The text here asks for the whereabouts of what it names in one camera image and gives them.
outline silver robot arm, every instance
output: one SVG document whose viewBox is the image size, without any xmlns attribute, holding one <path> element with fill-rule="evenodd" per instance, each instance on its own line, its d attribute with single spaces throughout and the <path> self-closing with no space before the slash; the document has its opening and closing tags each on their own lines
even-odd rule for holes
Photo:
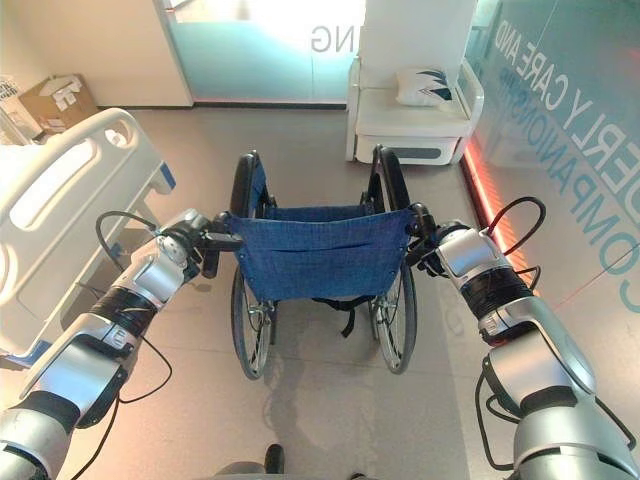
<svg viewBox="0 0 640 480">
<path fill-rule="evenodd" d="M 513 465 L 500 469 L 513 469 L 510 480 L 640 478 L 630 452 L 635 439 L 596 397 L 589 362 L 547 304 L 486 232 L 459 222 L 436 226 L 422 205 L 414 208 L 422 219 L 416 231 L 426 240 L 413 245 L 407 260 L 448 277 L 462 294 L 492 347 L 476 395 L 486 379 L 500 405 L 519 419 Z M 479 404 L 476 409 L 483 430 Z M 483 442 L 488 451 L 484 433 Z"/>
<path fill-rule="evenodd" d="M 98 423 L 131 376 L 153 317 L 201 269 L 214 277 L 220 251 L 240 247 L 220 224 L 188 210 L 160 229 L 38 360 L 22 401 L 0 414 L 0 479 L 56 478 L 74 429 Z"/>
</svg>

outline black cable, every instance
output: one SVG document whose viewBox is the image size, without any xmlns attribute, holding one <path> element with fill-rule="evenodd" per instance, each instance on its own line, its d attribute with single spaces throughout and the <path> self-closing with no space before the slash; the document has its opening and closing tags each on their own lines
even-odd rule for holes
<svg viewBox="0 0 640 480">
<path fill-rule="evenodd" d="M 487 401 L 485 403 L 485 405 L 487 406 L 487 410 L 489 410 L 494 416 L 501 418 L 502 420 L 505 420 L 507 422 L 515 423 L 516 425 L 520 423 L 520 420 L 517 419 L 516 417 L 499 412 L 493 407 L 492 403 L 497 399 L 498 399 L 497 395 L 491 395 L 489 398 L 487 398 Z"/>
<path fill-rule="evenodd" d="M 622 423 L 622 420 L 620 420 L 615 413 L 613 413 L 613 411 L 606 405 L 606 403 L 604 403 L 602 400 L 600 400 L 598 397 L 596 397 L 596 404 L 602 409 L 604 410 L 604 412 L 609 415 L 609 418 L 611 418 L 611 420 L 613 420 L 613 423 L 615 423 L 618 428 L 620 430 L 622 430 L 622 432 L 625 434 L 625 436 L 629 439 L 629 443 L 627 443 L 627 447 L 629 448 L 629 450 L 633 450 L 634 448 L 636 448 L 636 437 L 633 436 L 633 433 L 631 433 L 631 431 L 627 428 L 627 426 Z"/>
<path fill-rule="evenodd" d="M 540 275 L 542 274 L 542 267 L 540 265 L 536 265 L 535 267 L 525 268 L 524 270 L 518 270 L 516 273 L 518 275 L 522 275 L 523 273 L 536 272 L 533 276 L 533 280 L 531 281 L 531 285 L 529 285 L 530 290 L 534 290 L 536 285 L 538 285 L 538 281 L 540 280 Z"/>
<path fill-rule="evenodd" d="M 499 470 L 501 472 L 508 472 L 513 470 L 513 463 L 509 464 L 497 464 L 493 461 L 493 457 L 491 456 L 491 450 L 489 448 L 489 440 L 487 439 L 487 431 L 484 428 L 484 421 L 482 420 L 482 409 L 480 408 L 480 388 L 482 387 L 482 382 L 484 381 L 484 372 L 480 373 L 480 377 L 478 378 L 478 383 L 476 384 L 476 393 L 475 393 L 475 401 L 476 401 L 476 416 L 478 418 L 478 427 L 480 427 L 480 436 L 482 437 L 482 446 L 484 447 L 484 454 L 487 457 L 487 461 L 489 465 L 491 465 L 495 470 Z"/>
<path fill-rule="evenodd" d="M 513 202 L 511 202 L 509 205 L 505 206 L 502 210 L 500 210 L 498 212 L 498 214 L 495 216 L 495 218 L 491 222 L 491 225 L 489 225 L 489 228 L 487 229 L 487 235 L 491 236 L 491 234 L 493 233 L 493 230 L 496 228 L 496 226 L 498 225 L 498 223 L 500 222 L 500 219 L 504 216 L 504 214 L 507 213 L 509 210 L 511 210 L 516 205 L 519 205 L 520 203 L 525 203 L 525 202 L 533 203 L 533 204 L 538 206 L 538 208 L 540 209 L 540 214 L 538 215 L 538 220 L 536 221 L 535 225 L 533 227 L 531 227 L 531 229 L 527 232 L 527 234 L 524 237 L 522 237 L 520 240 L 518 240 L 512 247 L 507 249 L 506 252 L 503 252 L 503 255 L 505 255 L 505 256 L 509 255 L 510 253 L 513 253 L 517 249 L 519 249 L 522 245 L 524 245 L 524 243 L 527 240 L 529 240 L 529 238 L 531 238 L 531 236 L 534 233 L 536 233 L 536 231 L 538 231 L 538 229 L 540 228 L 540 226 L 544 222 L 545 217 L 547 216 L 547 207 L 545 206 L 544 203 L 542 203 L 542 200 L 540 200 L 540 199 L 538 199 L 536 197 L 520 197 L 520 198 L 517 198 Z"/>
<path fill-rule="evenodd" d="M 108 217 L 127 217 L 127 218 L 131 218 L 133 220 L 137 220 L 138 222 L 142 223 L 143 225 L 146 225 L 149 228 L 149 230 L 155 230 L 156 229 L 156 225 L 154 223 L 150 222 L 149 220 L 146 220 L 146 219 L 144 219 L 142 217 L 139 217 L 138 215 L 134 215 L 133 213 L 129 213 L 129 212 L 122 212 L 122 211 L 119 211 L 119 210 L 110 210 L 108 212 L 104 212 L 102 215 L 100 215 L 96 219 L 96 235 L 98 236 L 98 242 L 100 242 L 100 246 L 105 251 L 105 253 L 109 256 L 109 258 L 115 264 L 115 266 L 121 272 L 124 272 L 124 267 L 118 261 L 117 257 L 113 254 L 113 252 L 111 252 L 111 250 L 109 249 L 109 245 L 107 245 L 107 242 L 105 241 L 104 236 L 102 235 L 102 222 L 104 221 L 105 218 L 108 218 Z"/>
<path fill-rule="evenodd" d="M 96 458 L 98 458 L 98 455 L 100 455 L 100 452 L 102 451 L 102 447 L 104 447 L 104 444 L 106 443 L 107 438 L 109 437 L 109 433 L 111 433 L 111 428 L 113 427 L 113 424 L 116 420 L 116 415 L 118 414 L 118 407 L 120 406 L 120 400 L 117 397 L 115 399 L 114 404 L 115 405 L 113 407 L 113 413 L 111 414 L 111 420 L 109 420 L 109 425 L 107 425 L 107 429 L 104 431 L 104 434 L 102 435 L 102 440 L 100 440 L 100 444 L 98 445 L 98 448 L 93 453 L 93 456 L 89 459 L 89 461 L 84 464 L 84 467 L 78 470 L 78 473 L 76 473 L 73 477 L 71 477 L 71 480 L 78 480 L 78 478 L 80 478 L 80 476 L 91 466 L 91 464 L 95 462 Z"/>
<path fill-rule="evenodd" d="M 132 398 L 130 400 L 124 400 L 124 399 L 120 398 L 120 402 L 124 403 L 125 405 L 130 404 L 130 403 L 138 402 L 138 401 L 140 401 L 140 400 L 142 400 L 144 398 L 147 398 L 147 397 L 153 395 L 158 390 L 160 390 L 162 387 L 164 387 L 169 382 L 169 380 L 171 380 L 171 376 L 173 375 L 173 367 L 171 367 L 171 363 L 169 362 L 169 360 L 167 360 L 167 358 L 160 352 L 160 350 L 158 350 L 149 340 L 147 340 L 144 337 L 144 335 L 142 335 L 140 338 L 142 338 L 142 341 L 145 342 L 147 345 L 149 345 L 151 347 L 151 349 L 154 352 L 156 352 L 156 354 L 162 359 L 162 361 L 165 363 L 165 365 L 169 369 L 169 373 L 167 374 L 167 377 L 164 379 L 164 381 L 160 385 L 158 385 L 156 388 L 151 390 L 150 392 L 147 392 L 144 395 L 140 395 L 139 397 Z"/>
</svg>

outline cardboard box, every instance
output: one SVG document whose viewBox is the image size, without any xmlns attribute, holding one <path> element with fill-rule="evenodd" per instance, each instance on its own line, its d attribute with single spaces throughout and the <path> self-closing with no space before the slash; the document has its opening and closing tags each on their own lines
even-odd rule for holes
<svg viewBox="0 0 640 480">
<path fill-rule="evenodd" d="M 20 95 L 29 114 L 47 133 L 60 133 L 98 113 L 81 75 L 48 78 Z"/>
</svg>

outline hospital bed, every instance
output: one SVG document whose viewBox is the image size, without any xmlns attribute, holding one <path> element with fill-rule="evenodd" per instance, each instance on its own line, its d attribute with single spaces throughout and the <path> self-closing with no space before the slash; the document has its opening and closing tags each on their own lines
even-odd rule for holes
<svg viewBox="0 0 640 480">
<path fill-rule="evenodd" d="M 32 365 L 64 330 L 65 313 L 103 259 L 96 217 L 137 211 L 175 181 L 136 120 L 98 113 L 46 145 L 0 147 L 0 357 Z M 109 244 L 124 218 L 103 224 Z"/>
</svg>

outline white pillow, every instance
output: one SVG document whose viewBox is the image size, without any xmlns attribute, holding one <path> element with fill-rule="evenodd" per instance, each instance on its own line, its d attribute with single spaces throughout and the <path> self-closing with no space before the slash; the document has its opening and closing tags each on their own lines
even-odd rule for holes
<svg viewBox="0 0 640 480">
<path fill-rule="evenodd" d="M 451 101 L 446 75 L 435 68 L 405 68 L 396 73 L 402 105 L 433 107 Z"/>
</svg>

